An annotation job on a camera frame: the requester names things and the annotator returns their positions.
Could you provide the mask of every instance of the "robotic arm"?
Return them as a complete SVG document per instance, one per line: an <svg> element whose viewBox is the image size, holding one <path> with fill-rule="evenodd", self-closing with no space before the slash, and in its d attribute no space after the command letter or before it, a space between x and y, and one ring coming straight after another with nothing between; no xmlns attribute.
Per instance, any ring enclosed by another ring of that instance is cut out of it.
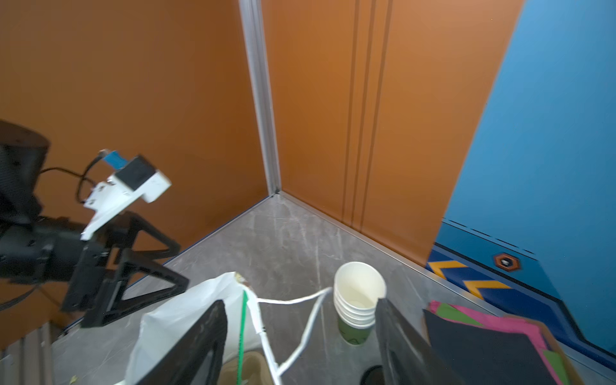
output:
<svg viewBox="0 0 616 385"><path fill-rule="evenodd" d="M0 121L0 278L26 285L68 282L60 309L84 311L81 327L103 326L183 293L188 279L155 262L177 255L180 246L139 215L124 211L139 198L148 203L157 199L171 185L169 179L140 155L126 161L103 151L100 159L116 171L85 200L84 206L95 211L90 223L43 217L33 190L48 148L42 135ZM79 177L84 180L85 173ZM140 231L167 249L133 250ZM116 270L107 269L113 248L119 249ZM137 272L173 286L122 299Z"/></svg>

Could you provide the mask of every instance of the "gray marble floor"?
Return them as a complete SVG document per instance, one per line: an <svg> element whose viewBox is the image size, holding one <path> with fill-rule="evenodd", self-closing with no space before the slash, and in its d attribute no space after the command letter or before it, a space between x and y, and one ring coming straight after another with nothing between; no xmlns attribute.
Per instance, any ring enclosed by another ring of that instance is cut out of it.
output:
<svg viewBox="0 0 616 385"><path fill-rule="evenodd" d="M237 271L260 297L293 299L331 286L336 269L348 261L363 261L379 270L387 282L388 298L422 332L421 309L432 299L499 313L484 301L458 292L418 266L403 264L280 195L266 199L167 266L187 276L191 286ZM129 295L161 287L159 281L145 278L129 289ZM56 385L69 384L73 376L78 385L121 381L139 336L141 315L156 306L103 328L71 329L53 345ZM282 307L262 304L263 319L279 363L298 345L311 307L312 301ZM317 319L310 344L282 378L287 385L357 385L363 371L379 363L374 333L360 347L342 340L330 297ZM574 364L587 384L612 384L582 364Z"/></svg>

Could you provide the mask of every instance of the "stack of paper cups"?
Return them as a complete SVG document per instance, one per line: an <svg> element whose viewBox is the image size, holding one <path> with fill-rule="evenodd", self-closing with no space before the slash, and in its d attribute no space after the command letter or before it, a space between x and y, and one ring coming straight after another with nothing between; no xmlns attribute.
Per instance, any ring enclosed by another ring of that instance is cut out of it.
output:
<svg viewBox="0 0 616 385"><path fill-rule="evenodd" d="M348 262L334 276L334 306L343 338L354 345L363 343L375 324L376 303L387 292L385 280L372 266Z"/></svg>

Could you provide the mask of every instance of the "yellow arrow marking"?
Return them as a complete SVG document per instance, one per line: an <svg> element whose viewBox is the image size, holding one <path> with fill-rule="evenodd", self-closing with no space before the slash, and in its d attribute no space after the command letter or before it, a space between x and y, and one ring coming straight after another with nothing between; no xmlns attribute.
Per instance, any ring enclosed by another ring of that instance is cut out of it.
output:
<svg viewBox="0 0 616 385"><path fill-rule="evenodd" d="M438 275L440 278L445 278L445 274L441 269L452 269L454 267L468 267L467 265L460 263L458 261L441 261L441 262L428 262L432 271Z"/></svg>
<svg viewBox="0 0 616 385"><path fill-rule="evenodd" d="M468 291L472 294L475 294L477 297L483 299L484 296L481 295L479 289L511 289L509 286L505 285L499 281L463 281L466 285Z"/></svg>

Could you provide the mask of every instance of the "blue wall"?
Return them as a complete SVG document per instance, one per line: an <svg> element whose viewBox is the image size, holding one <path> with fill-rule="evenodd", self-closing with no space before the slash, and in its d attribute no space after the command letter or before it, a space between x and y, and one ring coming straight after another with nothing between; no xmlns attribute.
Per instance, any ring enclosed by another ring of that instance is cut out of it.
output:
<svg viewBox="0 0 616 385"><path fill-rule="evenodd" d="M526 2L445 217L531 251L616 352L616 0Z"/></svg>

